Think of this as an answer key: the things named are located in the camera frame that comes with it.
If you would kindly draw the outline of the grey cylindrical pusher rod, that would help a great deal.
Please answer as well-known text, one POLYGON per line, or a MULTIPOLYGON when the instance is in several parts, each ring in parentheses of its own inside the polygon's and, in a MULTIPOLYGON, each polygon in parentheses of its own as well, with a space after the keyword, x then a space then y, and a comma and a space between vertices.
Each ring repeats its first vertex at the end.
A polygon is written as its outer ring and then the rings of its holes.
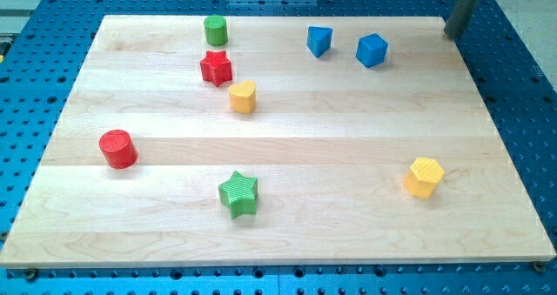
POLYGON ((456 0, 444 28, 444 32, 448 37, 461 37, 465 33, 479 1, 480 0, 456 0))

